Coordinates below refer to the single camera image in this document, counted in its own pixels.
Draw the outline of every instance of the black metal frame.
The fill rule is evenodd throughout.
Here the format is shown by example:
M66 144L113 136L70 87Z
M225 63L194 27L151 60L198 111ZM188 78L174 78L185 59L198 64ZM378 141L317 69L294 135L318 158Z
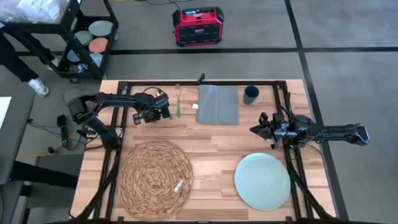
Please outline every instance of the black metal frame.
M131 93L132 87L133 86L175 86L175 84L180 84L181 86L195 86L195 85L267 85L271 86L274 90L274 98L275 98L275 106L277 111L282 111L282 105L281 105L281 100L280 100L280 94L279 92L282 91L282 95L284 97L284 103L285 103L285 108L289 107L289 101L288 99L288 90L287 90L287 84L286 81L250 81L250 80L238 80L238 81L211 81L211 80L204 80L205 76L202 74L200 79L198 81L143 81L143 82L119 82L118 85L118 90L117 94L122 94L123 90L126 90L124 95L129 95ZM121 123L120 127L122 127L123 131L126 127L127 123L127 111L128 108L123 108L123 114L121 118ZM118 116L119 110L118 108L115 108L113 111L112 115L112 121L111 124L112 126L116 126L116 121L117 121L117 116ZM294 165L293 165L293 160L290 156L290 147L284 145L284 152L285 152L285 160L287 164L287 169L288 170L294 170ZM116 157L114 163L118 163L120 161L120 153L121 153L121 148L116 150ZM299 149L294 150L294 156L296 159L294 161L297 163L298 167L298 177L301 180L301 184L303 184L303 187L307 188L307 181L305 180L305 172L303 168L303 161L302 157L300 154ZM104 180L107 176L108 173L108 166L109 166L109 161L110 161L110 155L111 151L106 151L105 152L105 157L104 157L104 163L103 163L103 168L101 171L101 179L99 184L103 184ZM111 212L113 208L113 200L114 200L114 195L116 191L116 178L114 178L111 182L109 194L108 194L108 204L106 205L106 213L105 213L105 218L110 219L111 218ZM300 210L300 204L299 204L299 197L297 194L297 188L296 188L296 181L295 178L291 175L290 176L290 181L291 181L291 194L292 194L292 200L293 200L293 205L294 205L294 212L295 212L295 217L296 219L299 219L302 217L301 210ZM313 212L312 212L312 206L310 205L310 202L308 201L307 198L305 198L305 208L307 212L307 217L308 218L313 218ZM100 209L101 209L101 200L99 200L97 206L94 209L94 215L93 219L98 219L100 218ZM285 223L286 221L277 221L277 222L270 222L270 223Z
M63 51L62 59L58 67L56 67L51 61L43 57L42 55L37 55L40 57L47 65L49 65L60 77L62 78L91 78L101 80L105 73L105 65L108 59L109 53L111 51L111 47L113 46L114 37L116 35L116 31L119 27L119 22L114 15L112 7L109 3L109 0L103 0L106 9L109 12L109 16L85 16L80 10L80 3L77 0L70 0L68 8L66 9L62 20L59 24L43 24L43 23L15 23L15 22L3 22L6 26L11 29L23 30L28 34L58 34L60 35L65 42L67 43L67 47ZM76 20L76 24L71 30L73 21ZM113 23L111 33L108 36L108 44L106 46L106 50L103 54L103 59L101 61L101 65L97 66L93 59L90 57L89 52L86 50L79 40L75 37L75 32L79 30L87 30L88 26L98 20L106 20ZM71 62L67 59L67 53L70 49L80 57L81 62L84 63L88 67L87 72L69 72ZM33 54L37 51L35 46L31 45L30 50Z

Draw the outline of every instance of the woven placemat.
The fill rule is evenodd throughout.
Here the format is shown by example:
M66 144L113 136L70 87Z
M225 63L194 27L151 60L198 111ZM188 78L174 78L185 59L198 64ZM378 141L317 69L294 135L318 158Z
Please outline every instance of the woven placemat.
M122 154L118 194L134 218L154 221L176 214L187 201L192 182L187 155L169 142L147 142Z

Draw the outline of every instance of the gray carpet floor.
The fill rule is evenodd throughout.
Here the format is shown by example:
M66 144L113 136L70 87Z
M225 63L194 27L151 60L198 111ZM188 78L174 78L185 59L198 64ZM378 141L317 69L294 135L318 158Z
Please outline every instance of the gray carpet floor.
M83 12L104 14L101 1L84 0ZM176 49L171 13L175 6L151 6L125 0L111 2L120 22L120 39L114 49ZM224 39L206 48L295 47L295 39L283 0L196 0L180 7L219 5L226 22ZM304 47L393 47L398 45L398 2L395 0L294 0L292 8ZM65 43L56 35L37 35L52 50L63 50ZM25 50L12 40L18 50ZM398 131L396 96L398 52L307 53L309 70L325 124L363 123L371 144L350 146L330 144L344 201L351 220L396 223L398 210L398 150L393 146ZM47 98L36 98L31 118L55 126L56 117L68 114L64 101L84 93L98 91L100 83L85 80L78 85L59 78L35 57L23 59L50 87ZM304 79L296 53L112 55L108 61L108 79L198 78L287 78ZM18 79L0 67L0 88L13 89ZM19 160L58 144L46 132L27 128ZM78 173L83 149L63 151L42 157L39 165ZM57 164L59 160L68 165ZM37 192L43 192L38 186ZM73 192L65 193L60 203L51 196L37 194L29 200L33 208L28 223L65 220ZM19 223L21 201L14 217Z

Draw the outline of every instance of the wooden tabletop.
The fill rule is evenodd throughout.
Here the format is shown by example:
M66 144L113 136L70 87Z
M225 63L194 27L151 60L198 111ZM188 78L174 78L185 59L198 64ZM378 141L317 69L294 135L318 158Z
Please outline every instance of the wooden tabletop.
M286 80L286 82L288 91L291 92L293 112L311 117L303 82L301 80ZM100 91L116 93L117 86L118 81L103 81ZM148 86L134 86L131 94L142 92L146 87ZM162 119L156 123L136 126L132 121L132 115L136 111L132 108L129 109L122 150L147 141L167 140L187 153L193 166L192 192L183 209L169 220L279 221L285 220L286 216L294 217L291 196L283 206L276 210L259 211L246 205L239 198L234 187L234 170L238 162L248 154L265 152L285 164L282 148L272 150L270 141L265 141L249 131L250 127L258 124L261 112L266 112L269 115L276 112L271 86L257 86L260 89L260 95L252 105L243 103L245 86L238 86L238 126L198 124L195 120L196 110L192 108L192 104L198 100L198 86L181 86L182 116L178 118L174 86L158 87L165 91L170 98L169 109L173 114L173 120ZM103 123L110 124L112 112L112 108L105 108L98 117ZM96 139L88 147L100 144L100 141ZM310 191L328 213L335 215L320 154L311 147L302 148L301 152ZM73 216L78 215L87 206L98 189L104 153L104 149L85 152L71 210ZM302 194L299 189L298 191L302 214L305 215ZM106 210L107 198L108 193L106 192L101 207L101 217ZM119 216L124 217L126 221L136 220L125 211L118 198L116 191L112 220L117 220Z

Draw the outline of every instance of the red power station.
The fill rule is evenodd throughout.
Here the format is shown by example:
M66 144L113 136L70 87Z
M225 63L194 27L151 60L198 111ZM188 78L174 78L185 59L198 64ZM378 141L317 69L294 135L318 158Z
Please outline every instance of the red power station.
M181 47L217 44L223 35L223 23L224 14L218 6L173 13L175 40Z

